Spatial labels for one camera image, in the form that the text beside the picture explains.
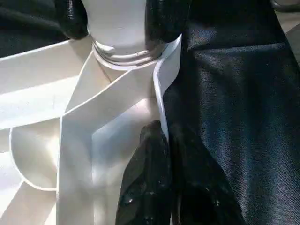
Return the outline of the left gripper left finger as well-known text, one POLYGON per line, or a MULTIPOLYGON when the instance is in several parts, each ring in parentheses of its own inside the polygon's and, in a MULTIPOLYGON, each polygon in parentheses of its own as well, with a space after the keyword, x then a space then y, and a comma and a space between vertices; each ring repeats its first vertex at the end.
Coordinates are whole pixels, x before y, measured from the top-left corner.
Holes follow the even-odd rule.
POLYGON ((168 225, 173 202, 171 156, 161 123, 141 129, 122 178, 116 224, 168 225))

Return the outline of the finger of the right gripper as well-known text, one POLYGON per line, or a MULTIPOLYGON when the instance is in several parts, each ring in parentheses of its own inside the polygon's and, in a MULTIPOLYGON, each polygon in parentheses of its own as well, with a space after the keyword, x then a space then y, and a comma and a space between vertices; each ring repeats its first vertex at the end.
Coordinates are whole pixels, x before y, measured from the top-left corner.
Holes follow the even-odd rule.
POLYGON ((61 31, 69 39, 88 36, 88 18, 81 0, 55 0, 55 13, 61 31))
POLYGON ((155 59, 165 44, 183 32, 189 13, 188 0, 147 0, 145 6, 146 57, 155 59))

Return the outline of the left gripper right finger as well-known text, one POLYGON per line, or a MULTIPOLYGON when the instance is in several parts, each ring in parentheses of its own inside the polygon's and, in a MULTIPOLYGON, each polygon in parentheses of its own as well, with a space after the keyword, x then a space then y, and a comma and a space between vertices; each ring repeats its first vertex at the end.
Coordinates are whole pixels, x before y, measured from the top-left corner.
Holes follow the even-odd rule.
POLYGON ((169 134, 175 225, 242 225, 244 217, 227 176, 192 133, 169 134))

